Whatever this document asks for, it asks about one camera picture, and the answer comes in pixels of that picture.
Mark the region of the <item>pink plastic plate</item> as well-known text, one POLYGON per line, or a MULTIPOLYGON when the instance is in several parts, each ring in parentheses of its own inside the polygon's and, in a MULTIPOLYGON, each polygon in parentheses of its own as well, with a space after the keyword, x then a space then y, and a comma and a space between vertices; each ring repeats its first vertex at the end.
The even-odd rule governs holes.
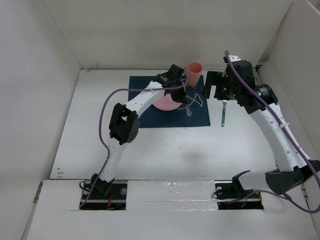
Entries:
POLYGON ((173 101, 170 94, 158 99, 152 104, 155 108, 161 111, 173 111, 178 109, 182 103, 173 101))

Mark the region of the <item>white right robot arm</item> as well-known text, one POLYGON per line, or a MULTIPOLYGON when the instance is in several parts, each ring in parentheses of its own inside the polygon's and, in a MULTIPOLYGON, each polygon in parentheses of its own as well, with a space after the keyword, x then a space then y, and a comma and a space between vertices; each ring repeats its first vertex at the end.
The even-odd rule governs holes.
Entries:
POLYGON ((267 84, 256 84, 254 69, 247 60, 232 60, 223 72, 208 71, 204 97, 219 101, 234 100, 259 126, 272 149, 275 170, 264 174, 269 189, 284 195, 320 171, 319 160, 311 160, 302 150, 285 121, 278 98, 267 84))

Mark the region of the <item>dark blue cloth placemat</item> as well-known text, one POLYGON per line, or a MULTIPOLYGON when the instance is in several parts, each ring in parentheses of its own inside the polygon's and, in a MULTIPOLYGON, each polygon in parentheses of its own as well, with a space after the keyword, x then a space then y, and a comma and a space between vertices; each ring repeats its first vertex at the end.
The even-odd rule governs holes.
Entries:
POLYGON ((207 99, 203 96, 205 87, 201 76, 195 87, 187 87, 188 104, 191 116, 187 116, 186 105, 182 104, 176 109, 163 110, 157 105, 151 105, 140 117, 139 128, 189 128, 210 126, 210 116, 207 99))

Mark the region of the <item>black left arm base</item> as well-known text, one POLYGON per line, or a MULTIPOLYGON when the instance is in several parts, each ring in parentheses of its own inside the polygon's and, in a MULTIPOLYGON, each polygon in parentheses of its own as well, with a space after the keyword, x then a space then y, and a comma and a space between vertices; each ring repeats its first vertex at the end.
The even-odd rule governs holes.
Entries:
POLYGON ((90 181, 81 181, 79 187, 82 190, 79 203, 80 210, 88 211, 124 211, 126 210, 128 182, 113 179, 106 183, 98 179, 96 184, 92 185, 97 177, 94 174, 90 181))

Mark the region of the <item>pink plastic cup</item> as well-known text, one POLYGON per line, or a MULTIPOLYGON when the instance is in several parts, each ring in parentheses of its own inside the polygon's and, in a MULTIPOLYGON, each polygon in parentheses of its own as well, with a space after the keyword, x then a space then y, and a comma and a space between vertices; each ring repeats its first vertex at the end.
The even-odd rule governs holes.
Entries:
POLYGON ((191 62, 187 66, 187 83, 189 86, 194 87, 198 84, 202 71, 203 66, 198 62, 191 62))

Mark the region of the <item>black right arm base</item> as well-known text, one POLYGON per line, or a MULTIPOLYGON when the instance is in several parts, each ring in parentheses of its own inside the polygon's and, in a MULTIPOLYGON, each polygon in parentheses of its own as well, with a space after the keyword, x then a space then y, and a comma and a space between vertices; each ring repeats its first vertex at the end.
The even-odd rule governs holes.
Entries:
POLYGON ((231 180, 218 180, 214 183, 215 190, 211 198, 217 200, 218 210, 263 210, 263 201, 259 193, 253 189, 245 190, 239 177, 249 170, 238 173, 231 180))

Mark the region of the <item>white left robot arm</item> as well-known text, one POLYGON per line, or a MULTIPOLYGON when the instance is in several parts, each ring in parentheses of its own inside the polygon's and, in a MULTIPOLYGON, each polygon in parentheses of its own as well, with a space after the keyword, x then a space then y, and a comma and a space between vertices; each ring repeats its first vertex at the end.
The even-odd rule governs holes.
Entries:
POLYGON ((166 95, 176 103, 187 103, 187 93, 184 81, 185 71, 173 64, 170 69, 162 74, 156 75, 144 89, 121 88, 112 92, 105 100, 98 124, 98 135, 100 142, 107 150, 105 162, 99 167, 99 172, 91 177, 91 190, 100 198, 107 198, 112 191, 116 169, 126 146, 133 142, 139 132, 139 117, 157 100, 166 95), (136 92, 134 98, 125 104, 117 103, 109 122, 109 140, 103 140, 102 123, 104 111, 108 101, 118 92, 136 92))

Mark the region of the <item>fork with green handle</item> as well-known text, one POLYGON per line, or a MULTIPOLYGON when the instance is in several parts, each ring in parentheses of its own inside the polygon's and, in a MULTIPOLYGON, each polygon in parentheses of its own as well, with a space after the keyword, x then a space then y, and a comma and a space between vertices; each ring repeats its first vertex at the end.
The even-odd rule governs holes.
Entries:
POLYGON ((226 118, 226 106, 227 106, 228 101, 223 100, 222 101, 222 115, 221 115, 221 126, 225 126, 225 118, 226 118))

